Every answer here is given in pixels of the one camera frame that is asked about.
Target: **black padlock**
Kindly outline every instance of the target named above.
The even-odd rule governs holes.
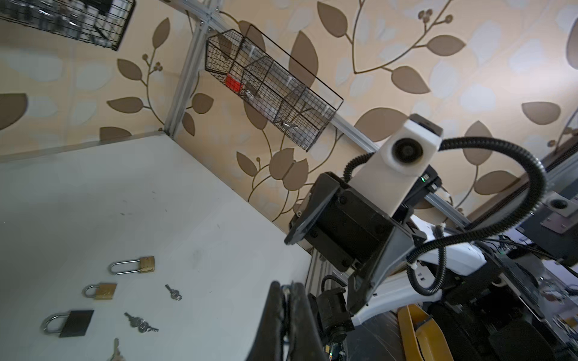
[[[55,314],[45,319],[42,323],[42,329],[45,334],[59,334],[59,337],[84,336],[93,313],[94,310],[80,310],[70,311],[67,314]],[[67,317],[62,329],[49,331],[48,324],[59,317]]]

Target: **brass padlock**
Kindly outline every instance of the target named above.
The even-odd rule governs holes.
[[[88,295],[86,292],[91,289],[96,288],[96,292],[92,295]],[[88,285],[82,290],[82,294],[86,298],[94,298],[95,300],[112,300],[114,292],[116,290],[116,283],[101,283],[98,285]]]
[[[124,265],[126,263],[136,263],[139,262],[139,269],[131,270],[131,271],[124,271],[124,272],[113,272],[112,268],[116,265]],[[109,272],[112,274],[125,274],[125,273],[147,273],[147,272],[154,272],[154,257],[141,257],[139,259],[134,260],[124,260],[121,262],[114,262],[109,266]]]

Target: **yellow part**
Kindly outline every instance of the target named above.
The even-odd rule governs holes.
[[[406,360],[453,361],[446,338],[433,319],[415,330],[415,327],[428,317],[428,314],[415,304],[401,307],[398,310],[399,331],[401,332]]]
[[[140,273],[154,272],[154,257],[140,258]]]
[[[116,290],[116,283],[101,283],[94,293],[95,300],[112,300]]]

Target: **metal plate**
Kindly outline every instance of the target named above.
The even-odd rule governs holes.
[[[578,224],[578,214],[575,214],[570,218],[566,218],[561,214],[552,213],[551,216],[544,219],[544,221],[540,224],[547,229],[553,230],[559,235],[563,235],[567,230]]]

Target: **padlock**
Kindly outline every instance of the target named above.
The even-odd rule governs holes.
[[[124,271],[124,272],[114,272],[112,270],[113,267],[116,265],[124,265],[126,263],[136,263],[139,262],[139,269],[132,270],[132,271]],[[121,262],[114,262],[109,266],[109,272],[112,274],[125,274],[125,273],[147,273],[147,272],[154,272],[154,257],[141,257],[135,260],[124,260]]]
[[[67,314],[55,314],[44,320],[42,329],[45,334],[58,334],[59,337],[84,336],[93,313],[94,310],[80,310],[70,311]],[[59,317],[67,317],[62,329],[49,331],[48,324]]]
[[[97,290],[94,294],[88,295],[86,292],[91,288],[96,288]],[[93,298],[95,300],[112,300],[115,290],[116,283],[100,283],[98,285],[88,285],[84,287],[82,295],[86,298]]]

